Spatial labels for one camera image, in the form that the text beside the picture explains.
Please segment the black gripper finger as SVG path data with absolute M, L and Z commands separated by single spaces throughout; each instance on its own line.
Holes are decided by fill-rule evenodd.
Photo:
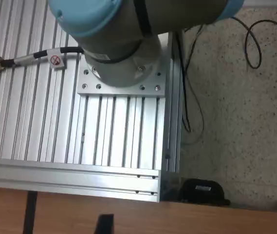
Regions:
M 114 214 L 101 214 L 98 217 L 95 234 L 114 234 Z

